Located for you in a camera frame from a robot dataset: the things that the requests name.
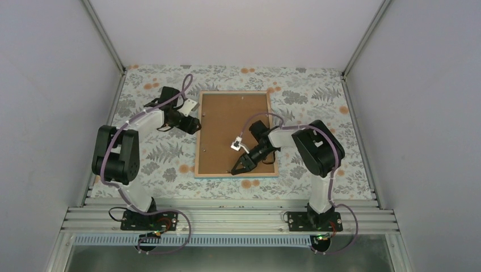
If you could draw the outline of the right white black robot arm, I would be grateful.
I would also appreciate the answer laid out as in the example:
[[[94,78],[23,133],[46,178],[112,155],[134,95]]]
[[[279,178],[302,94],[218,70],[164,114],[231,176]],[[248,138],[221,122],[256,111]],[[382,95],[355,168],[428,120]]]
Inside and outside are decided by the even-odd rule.
[[[242,143],[241,135],[236,137],[231,148],[244,149],[244,153],[230,170],[231,175],[249,173],[268,155],[283,147],[295,147],[304,166],[314,176],[307,204],[307,223],[315,231],[324,229],[335,212],[332,188],[336,171],[345,157],[340,142],[321,120],[286,128],[268,128],[259,120],[249,131],[258,144],[249,149]]]

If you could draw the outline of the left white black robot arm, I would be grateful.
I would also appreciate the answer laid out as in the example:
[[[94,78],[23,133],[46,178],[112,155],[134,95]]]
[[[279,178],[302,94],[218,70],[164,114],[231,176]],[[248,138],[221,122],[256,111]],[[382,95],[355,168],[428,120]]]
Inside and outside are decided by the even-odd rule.
[[[201,129],[200,120],[191,116],[199,102],[185,96],[184,90],[162,87],[160,97],[120,126],[103,125],[98,129],[92,172],[101,182],[115,188],[136,213],[135,221],[145,230],[153,228],[158,214],[152,210],[153,197],[135,181],[140,168],[140,143],[153,132],[179,129],[190,135]]]

